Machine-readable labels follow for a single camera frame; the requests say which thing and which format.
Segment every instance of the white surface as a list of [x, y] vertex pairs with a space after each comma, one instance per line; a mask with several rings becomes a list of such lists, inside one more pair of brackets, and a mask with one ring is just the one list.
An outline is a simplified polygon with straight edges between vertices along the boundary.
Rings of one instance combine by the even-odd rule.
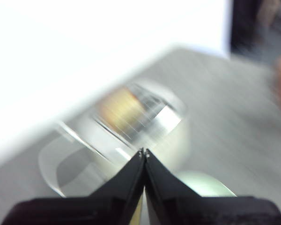
[[227, 56], [230, 6], [0, 1], [0, 164], [176, 45]]

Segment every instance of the gray floor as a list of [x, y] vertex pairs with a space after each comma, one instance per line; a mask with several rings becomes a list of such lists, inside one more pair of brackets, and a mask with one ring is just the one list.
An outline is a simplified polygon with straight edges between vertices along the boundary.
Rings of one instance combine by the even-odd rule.
[[[139, 76], [168, 86], [188, 106], [192, 153], [181, 170], [207, 173], [237, 195], [267, 198], [281, 209], [281, 108], [273, 70], [177, 49]], [[52, 138], [0, 168], [0, 221], [18, 201], [57, 196], [37, 166], [38, 152]]]

